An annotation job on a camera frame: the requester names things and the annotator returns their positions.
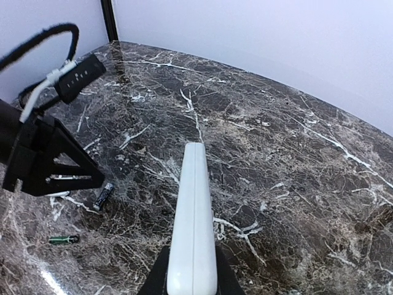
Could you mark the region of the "white and red remote control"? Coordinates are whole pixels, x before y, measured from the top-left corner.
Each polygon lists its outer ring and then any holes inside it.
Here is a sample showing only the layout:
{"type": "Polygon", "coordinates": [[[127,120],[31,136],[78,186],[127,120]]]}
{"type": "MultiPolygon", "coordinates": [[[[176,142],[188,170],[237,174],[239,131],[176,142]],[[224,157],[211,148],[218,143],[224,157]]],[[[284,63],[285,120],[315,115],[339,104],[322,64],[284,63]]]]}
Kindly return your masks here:
{"type": "Polygon", "coordinates": [[[217,266],[205,146],[185,145],[166,277],[168,294],[215,294],[217,266]]]}

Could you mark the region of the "green black battery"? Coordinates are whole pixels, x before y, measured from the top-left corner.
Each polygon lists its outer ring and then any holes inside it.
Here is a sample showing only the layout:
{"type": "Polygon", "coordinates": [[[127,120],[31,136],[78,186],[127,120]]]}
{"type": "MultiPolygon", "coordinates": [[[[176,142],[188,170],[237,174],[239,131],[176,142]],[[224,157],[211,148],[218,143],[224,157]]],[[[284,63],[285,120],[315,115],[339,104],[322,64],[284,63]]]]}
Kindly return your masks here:
{"type": "Polygon", "coordinates": [[[50,237],[49,243],[51,245],[67,245],[67,244],[75,244],[80,240],[78,235],[67,235],[67,236],[56,236],[50,237]]]}
{"type": "Polygon", "coordinates": [[[96,200],[93,203],[93,209],[95,211],[100,211],[103,204],[105,201],[108,199],[110,194],[114,190],[114,185],[112,183],[107,183],[103,188],[102,191],[100,192],[99,196],[96,198],[96,200]]]}

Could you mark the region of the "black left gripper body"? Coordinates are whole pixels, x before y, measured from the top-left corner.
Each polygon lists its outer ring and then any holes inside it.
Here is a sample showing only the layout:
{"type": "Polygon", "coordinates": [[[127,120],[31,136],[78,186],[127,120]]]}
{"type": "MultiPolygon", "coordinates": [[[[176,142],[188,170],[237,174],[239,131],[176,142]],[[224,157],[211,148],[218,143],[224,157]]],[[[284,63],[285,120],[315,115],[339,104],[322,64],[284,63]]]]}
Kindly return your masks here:
{"type": "Polygon", "coordinates": [[[46,191],[45,178],[38,175],[35,163],[43,123],[41,118],[29,118],[25,123],[16,118],[2,119],[2,163],[6,166],[3,189],[14,192],[21,180],[23,192],[46,191]]]}

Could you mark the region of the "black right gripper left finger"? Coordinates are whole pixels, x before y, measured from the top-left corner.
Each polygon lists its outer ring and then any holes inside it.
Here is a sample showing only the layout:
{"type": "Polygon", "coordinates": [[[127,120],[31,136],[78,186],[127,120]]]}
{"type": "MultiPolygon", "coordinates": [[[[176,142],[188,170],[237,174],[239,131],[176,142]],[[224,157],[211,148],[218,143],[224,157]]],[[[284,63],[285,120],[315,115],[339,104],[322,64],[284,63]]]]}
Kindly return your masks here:
{"type": "Polygon", "coordinates": [[[168,263],[169,246],[164,246],[154,262],[144,284],[140,288],[139,295],[168,295],[166,290],[168,263]]]}

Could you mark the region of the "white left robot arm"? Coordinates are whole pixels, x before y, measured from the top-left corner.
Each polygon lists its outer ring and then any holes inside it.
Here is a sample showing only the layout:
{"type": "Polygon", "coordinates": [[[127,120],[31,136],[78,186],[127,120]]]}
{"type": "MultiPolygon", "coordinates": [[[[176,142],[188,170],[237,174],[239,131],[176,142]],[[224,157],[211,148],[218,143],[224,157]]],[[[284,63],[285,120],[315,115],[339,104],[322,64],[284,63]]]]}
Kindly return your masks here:
{"type": "Polygon", "coordinates": [[[1,102],[1,163],[6,172],[2,188],[42,196],[100,187],[104,174],[65,126],[52,116],[31,115],[1,102]]]}

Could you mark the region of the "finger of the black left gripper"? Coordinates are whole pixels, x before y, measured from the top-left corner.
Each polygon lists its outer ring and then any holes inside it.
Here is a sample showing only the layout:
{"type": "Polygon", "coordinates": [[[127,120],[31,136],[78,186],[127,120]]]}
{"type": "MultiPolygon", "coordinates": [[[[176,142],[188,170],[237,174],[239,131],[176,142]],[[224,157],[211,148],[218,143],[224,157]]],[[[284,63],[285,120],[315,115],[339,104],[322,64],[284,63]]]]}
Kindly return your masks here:
{"type": "Polygon", "coordinates": [[[21,191],[33,196],[101,187],[98,164],[55,118],[37,121],[36,156],[21,191]]]}

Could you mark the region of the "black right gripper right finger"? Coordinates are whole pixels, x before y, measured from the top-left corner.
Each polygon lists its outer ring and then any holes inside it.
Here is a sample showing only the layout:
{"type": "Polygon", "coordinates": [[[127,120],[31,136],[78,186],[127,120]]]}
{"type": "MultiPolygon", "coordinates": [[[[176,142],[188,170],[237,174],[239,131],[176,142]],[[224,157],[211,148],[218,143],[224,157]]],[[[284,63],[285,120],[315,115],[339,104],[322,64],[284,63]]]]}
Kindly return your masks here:
{"type": "Polygon", "coordinates": [[[229,265],[224,252],[216,246],[217,265],[217,294],[220,295],[245,295],[236,278],[234,271],[229,265]]]}

